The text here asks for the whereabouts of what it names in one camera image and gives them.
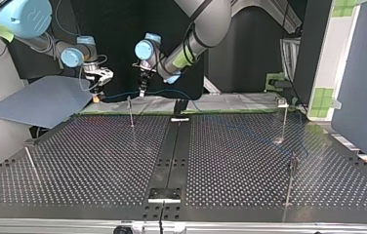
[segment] vertical rod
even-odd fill
[[[34,164],[34,161],[32,160],[31,153],[29,152],[28,147],[25,148],[25,152],[27,153],[27,156],[28,156],[29,162],[31,164],[31,167],[36,168],[35,164]]]
[[[132,100],[131,97],[128,96],[128,108],[129,108],[129,116],[131,118],[131,127],[134,128],[135,124],[133,122],[133,113],[132,113]]]

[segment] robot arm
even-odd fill
[[[148,79],[157,72],[164,82],[173,84],[181,71],[193,65],[197,58],[209,48],[216,47],[226,36],[231,22],[231,4],[228,0],[175,0],[191,18],[194,27],[186,34],[185,40],[169,56],[160,51],[161,37],[147,33],[135,48],[140,60],[144,96]]]
[[[48,0],[0,0],[0,24],[10,28],[16,39],[33,50],[61,59],[68,67],[81,66],[97,100],[113,72],[100,67],[93,37],[80,36],[77,45],[71,45],[50,36],[46,30],[51,24],[52,12]]]

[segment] metal plate with holes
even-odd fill
[[[175,159],[188,166],[169,183],[183,188],[180,221],[367,223],[367,166],[300,115],[284,130],[282,113],[192,116],[187,129]]]
[[[169,117],[135,122],[74,117],[30,149],[36,168],[25,152],[10,159],[0,167],[0,217],[142,219]]]

